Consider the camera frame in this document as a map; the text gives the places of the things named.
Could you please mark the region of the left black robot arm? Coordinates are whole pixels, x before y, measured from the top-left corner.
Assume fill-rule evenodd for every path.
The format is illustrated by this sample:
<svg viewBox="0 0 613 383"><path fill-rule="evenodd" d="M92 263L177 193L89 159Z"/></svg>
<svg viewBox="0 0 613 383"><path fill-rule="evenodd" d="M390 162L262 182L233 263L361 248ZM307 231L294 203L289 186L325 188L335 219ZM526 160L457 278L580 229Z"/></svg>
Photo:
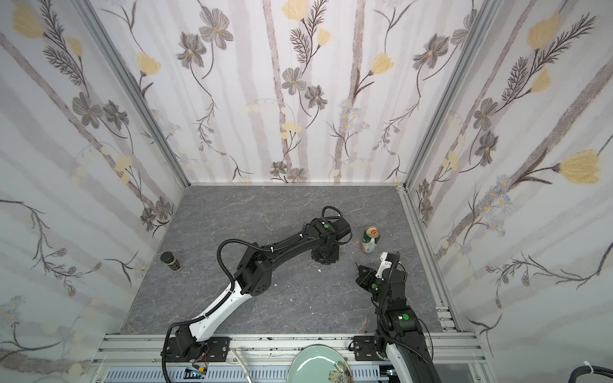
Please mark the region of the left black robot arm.
<svg viewBox="0 0 613 383"><path fill-rule="evenodd" d="M167 364L172 358L190 361L200 357L217 328L250 298L261 295L270 286L272 273L284 263L305 252L322 265L336 263L340 247L352 239L351 225L336 207L326 206L321 215L293 236L269 245L249 243L242 239L226 239L216 250L216 261L228 277L223 292L198 316L169 325L161 351L164 380L172 381ZM222 251L231 244L246 247L236 271L223 262Z"/></svg>

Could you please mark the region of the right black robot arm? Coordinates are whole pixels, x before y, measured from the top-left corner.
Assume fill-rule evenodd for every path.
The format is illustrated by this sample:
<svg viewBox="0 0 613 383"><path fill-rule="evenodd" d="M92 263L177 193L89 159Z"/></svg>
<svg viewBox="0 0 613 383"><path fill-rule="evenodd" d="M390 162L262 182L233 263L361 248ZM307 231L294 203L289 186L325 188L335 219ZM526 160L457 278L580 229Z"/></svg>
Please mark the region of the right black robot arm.
<svg viewBox="0 0 613 383"><path fill-rule="evenodd" d="M408 273L398 253L383 252L374 269L359 265L359 287L370 294L375 308L374 348L392 365L392 382L440 382L426 339L429 330L409 305L405 285Z"/></svg>

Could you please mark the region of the light green plate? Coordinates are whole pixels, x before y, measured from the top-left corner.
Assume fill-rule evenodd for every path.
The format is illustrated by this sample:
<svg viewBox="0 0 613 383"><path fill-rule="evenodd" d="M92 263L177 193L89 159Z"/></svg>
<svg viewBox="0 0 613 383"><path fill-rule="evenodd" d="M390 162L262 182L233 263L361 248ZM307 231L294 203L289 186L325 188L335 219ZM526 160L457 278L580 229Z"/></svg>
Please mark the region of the light green plate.
<svg viewBox="0 0 613 383"><path fill-rule="evenodd" d="M324 345L308 346L294 358L287 373L287 383L350 383L353 373L346 359Z"/></svg>

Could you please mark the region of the small dark jar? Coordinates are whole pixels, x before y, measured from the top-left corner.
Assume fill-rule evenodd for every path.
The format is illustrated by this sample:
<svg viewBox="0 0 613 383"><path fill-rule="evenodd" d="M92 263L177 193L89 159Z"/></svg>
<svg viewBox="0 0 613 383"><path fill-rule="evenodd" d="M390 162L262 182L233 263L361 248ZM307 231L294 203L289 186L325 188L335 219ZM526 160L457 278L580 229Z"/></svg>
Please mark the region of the small dark jar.
<svg viewBox="0 0 613 383"><path fill-rule="evenodd" d="M172 252L163 252L160 255L160 260L172 271L180 271L182 269L182 264Z"/></svg>

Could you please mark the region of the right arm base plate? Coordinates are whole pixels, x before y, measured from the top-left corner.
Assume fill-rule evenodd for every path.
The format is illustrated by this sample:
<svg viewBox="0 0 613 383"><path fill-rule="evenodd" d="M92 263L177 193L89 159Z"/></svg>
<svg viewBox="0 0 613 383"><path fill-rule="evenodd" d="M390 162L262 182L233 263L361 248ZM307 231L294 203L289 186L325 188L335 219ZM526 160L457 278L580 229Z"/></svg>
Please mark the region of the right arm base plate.
<svg viewBox="0 0 613 383"><path fill-rule="evenodd" d="M373 335L356 335L352 339L348 350L354 353L357 362L378 362L383 357L378 352L378 344Z"/></svg>

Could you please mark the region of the aluminium frame rail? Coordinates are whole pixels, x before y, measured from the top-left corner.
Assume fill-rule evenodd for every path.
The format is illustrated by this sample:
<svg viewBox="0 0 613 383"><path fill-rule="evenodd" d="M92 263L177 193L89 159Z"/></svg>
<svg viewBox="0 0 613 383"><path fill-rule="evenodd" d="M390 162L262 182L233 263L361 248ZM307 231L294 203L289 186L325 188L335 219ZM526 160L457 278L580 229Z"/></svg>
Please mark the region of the aluminium frame rail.
<svg viewBox="0 0 613 383"><path fill-rule="evenodd" d="M376 366L383 377L390 379L393 375L392 365L387 360L357 362L354 353L348 350L354 338L351 334L237 334L229 338L231 341L226 362L203 362L205 371L218 365L237 365L246 374L249 374L250 366L256 365L290 367L297 354L306 347L324 345L339 352L351 368L359 365ZM474 334L434 333L430 339L434 342L434 365L442 381L495 380L486 362L485 352ZM98 382L100 375L111 367L161 368L162 343L161 335L108 335L94 356L85 380ZM182 366L193 368L189 362L170 363L168 368Z"/></svg>

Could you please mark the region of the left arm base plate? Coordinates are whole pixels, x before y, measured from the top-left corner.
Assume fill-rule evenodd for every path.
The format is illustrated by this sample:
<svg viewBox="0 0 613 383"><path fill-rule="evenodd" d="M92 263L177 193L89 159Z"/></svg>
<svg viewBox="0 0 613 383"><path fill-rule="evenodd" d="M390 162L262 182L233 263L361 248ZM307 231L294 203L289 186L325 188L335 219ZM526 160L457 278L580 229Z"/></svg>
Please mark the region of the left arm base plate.
<svg viewBox="0 0 613 383"><path fill-rule="evenodd" d="M230 349L229 337L212 337L204 342L183 342L170 338L161 351L166 362L226 362Z"/></svg>

